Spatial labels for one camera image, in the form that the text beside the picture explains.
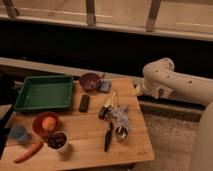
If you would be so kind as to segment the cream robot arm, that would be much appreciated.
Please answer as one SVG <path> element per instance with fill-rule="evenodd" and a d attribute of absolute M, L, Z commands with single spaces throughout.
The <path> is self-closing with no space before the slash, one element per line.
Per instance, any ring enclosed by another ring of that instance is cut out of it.
<path fill-rule="evenodd" d="M 213 79 L 178 73 L 174 68 L 170 58 L 145 65 L 141 93 L 156 99 L 175 93 L 205 106 L 193 145 L 190 171 L 213 171 Z"/>

